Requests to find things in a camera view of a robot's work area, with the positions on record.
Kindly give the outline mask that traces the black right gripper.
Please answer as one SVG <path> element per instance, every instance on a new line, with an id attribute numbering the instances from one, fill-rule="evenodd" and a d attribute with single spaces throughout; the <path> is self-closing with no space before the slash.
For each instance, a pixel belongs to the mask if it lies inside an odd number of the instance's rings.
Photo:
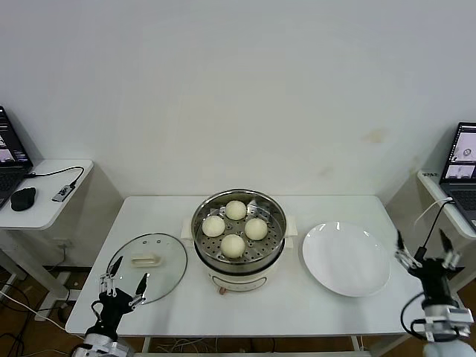
<path id="1" fill-rule="evenodd" d="M 447 273 L 449 269 L 456 269 L 461 254 L 454 250 L 454 246 L 445 232 L 440 229 L 440 239 L 445 253 L 443 259 L 429 258 L 422 262 L 411 256 L 405 246 L 401 232 L 397 231 L 395 258 L 408 273 L 419 279 L 422 284 L 424 300 L 422 307 L 448 305 L 456 306 L 456 300 L 451 296 L 448 286 Z"/>

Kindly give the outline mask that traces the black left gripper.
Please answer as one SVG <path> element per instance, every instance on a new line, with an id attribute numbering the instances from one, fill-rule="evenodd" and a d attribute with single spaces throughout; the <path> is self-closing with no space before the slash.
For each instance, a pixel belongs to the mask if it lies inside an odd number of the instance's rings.
<path id="1" fill-rule="evenodd" d="M 122 260 L 123 256 L 112 260 L 106 269 L 106 273 L 100 276 L 99 299 L 91 304 L 91 309 L 96 316 L 96 323 L 86 330 L 87 335 L 91 333 L 116 335 L 123 315 L 130 313 L 132 307 L 136 307 L 145 300 L 149 273 L 145 273 L 141 278 L 133 299 L 123 291 L 116 291 L 115 275 Z"/>

